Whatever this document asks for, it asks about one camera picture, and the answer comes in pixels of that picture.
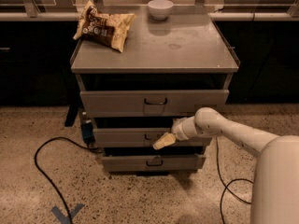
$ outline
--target speckled floor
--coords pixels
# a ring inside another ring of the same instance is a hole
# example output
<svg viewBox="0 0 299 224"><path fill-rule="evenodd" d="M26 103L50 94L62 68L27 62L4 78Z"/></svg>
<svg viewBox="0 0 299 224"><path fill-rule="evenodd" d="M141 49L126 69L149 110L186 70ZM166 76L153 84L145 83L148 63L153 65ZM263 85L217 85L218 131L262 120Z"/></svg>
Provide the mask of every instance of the speckled floor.
<svg viewBox="0 0 299 224"><path fill-rule="evenodd" d="M34 164L36 150L47 140L65 136L84 145L79 120L65 128L67 107L0 107L0 223L68 223L56 216L64 206ZM299 134L299 105L227 105L222 114L276 134ZM226 183L253 178L256 159L224 137L219 138L220 166ZM221 223L223 185L216 169L215 139L197 173L164 176L111 175L101 155L65 141L46 145L39 165L57 184L70 209L81 209L74 223ZM250 200L251 184L231 189ZM250 206L226 193L226 223L249 223Z"/></svg>

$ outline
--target cord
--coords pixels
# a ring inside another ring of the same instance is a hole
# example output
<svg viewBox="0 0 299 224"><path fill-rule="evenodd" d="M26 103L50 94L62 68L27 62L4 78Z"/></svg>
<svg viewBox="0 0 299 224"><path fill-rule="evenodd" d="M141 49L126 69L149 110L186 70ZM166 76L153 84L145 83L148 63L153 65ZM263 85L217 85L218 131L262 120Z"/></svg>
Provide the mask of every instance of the cord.
<svg viewBox="0 0 299 224"><path fill-rule="evenodd" d="M55 189L56 192L58 193L60 199L61 199L61 200L63 201L63 203L64 203L64 208L65 208L65 210L66 210L66 213L67 213L67 216L68 216L68 219L69 219L69 223L70 223L70 224L73 224L73 220L72 220L72 217L71 217L71 213L70 213L69 208L68 208L68 206L67 206L67 204L66 204L66 201L65 201L65 199L64 199L63 194L58 190L58 188L57 188L57 186L55 185L55 183L49 178L49 176L45 173L45 171L43 171L43 170L41 169L41 167L40 167L40 166L38 165L38 163L37 163L37 156L38 156L39 151L40 151L45 145L47 145L48 143L53 142L53 141L56 141L56 140L60 140L60 139L62 139L62 140L66 140L66 141L72 143L73 145L75 145L75 146L77 146L77 147L80 147L80 148L82 148L82 149L86 149L86 150L89 150L89 151L96 150L96 149L98 149L98 147L97 147L97 148L83 147L83 146L79 145L78 143L76 143L75 141L73 141L73 140L71 140L71 139L69 139L69 138L66 138L66 137L55 137L55 138L51 138L50 140L46 141L43 145L41 145L41 146L38 148L38 150L36 151L36 154L35 154L35 165L36 165L36 168L38 169L38 171L39 171L43 176L45 176L45 177L48 179L48 181L52 184L52 186L54 187L54 189Z"/></svg>
<svg viewBox="0 0 299 224"><path fill-rule="evenodd" d="M225 224L224 222L224 216L223 216L223 212L222 212L222 202L223 202L223 196L224 196L224 193L226 190L228 190L235 198L237 198L240 202L244 203L244 204L251 204L251 202L248 202L244 199L241 199L240 197L238 197L236 194L234 194L228 187L236 182L236 181L246 181L246 182L250 182L251 184L253 184L252 181L248 180L248 179L245 179L245 178L237 178L237 179L234 179L232 181L230 181L227 185L224 183L223 181L223 178L221 176L221 170L220 170L220 165L219 165L219 143L218 143L218 138L216 137L216 163L217 163L217 171L218 171L218 175L219 175L219 178L221 180L221 183L223 184L223 186L225 187L222 195L221 195L221 203L220 203L220 210L221 210L221 219L222 219L222 222L223 224Z"/></svg>

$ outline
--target top drawer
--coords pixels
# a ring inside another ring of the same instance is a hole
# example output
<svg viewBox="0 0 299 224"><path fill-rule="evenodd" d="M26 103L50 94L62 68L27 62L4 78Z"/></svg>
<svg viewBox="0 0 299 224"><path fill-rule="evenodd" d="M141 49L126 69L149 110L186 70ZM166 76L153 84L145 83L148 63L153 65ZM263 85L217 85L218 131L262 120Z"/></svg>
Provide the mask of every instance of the top drawer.
<svg viewBox="0 0 299 224"><path fill-rule="evenodd" d="M222 106L227 90L194 91L82 91L90 118L189 116L203 106Z"/></svg>

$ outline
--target drawer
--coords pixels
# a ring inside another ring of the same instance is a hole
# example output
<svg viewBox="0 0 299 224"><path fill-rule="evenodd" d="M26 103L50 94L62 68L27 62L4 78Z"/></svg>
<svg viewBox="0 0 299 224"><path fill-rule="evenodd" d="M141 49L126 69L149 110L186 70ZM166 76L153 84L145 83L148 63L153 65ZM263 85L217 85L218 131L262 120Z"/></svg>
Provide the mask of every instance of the drawer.
<svg viewBox="0 0 299 224"><path fill-rule="evenodd" d="M170 132L170 128L93 129L98 147L152 147L166 132ZM172 147L208 146L210 142L211 138L192 138L178 141Z"/></svg>
<svg viewBox="0 0 299 224"><path fill-rule="evenodd" d="M161 150L163 152L145 147L105 148L102 161L108 172L155 172L195 171L202 168L206 160L201 148L166 147Z"/></svg>
<svg viewBox="0 0 299 224"><path fill-rule="evenodd" d="M228 90L82 91L89 117L189 116L202 106L225 104Z"/></svg>

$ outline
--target bowl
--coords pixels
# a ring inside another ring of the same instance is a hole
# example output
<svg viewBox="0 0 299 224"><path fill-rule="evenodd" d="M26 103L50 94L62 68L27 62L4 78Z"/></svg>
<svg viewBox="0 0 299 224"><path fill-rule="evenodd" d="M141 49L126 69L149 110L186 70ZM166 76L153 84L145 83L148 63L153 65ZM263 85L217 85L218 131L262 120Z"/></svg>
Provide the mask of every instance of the bowl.
<svg viewBox="0 0 299 224"><path fill-rule="evenodd" d="M174 3L169 0L151 0L148 2L149 14L155 20L164 20L171 14Z"/></svg>

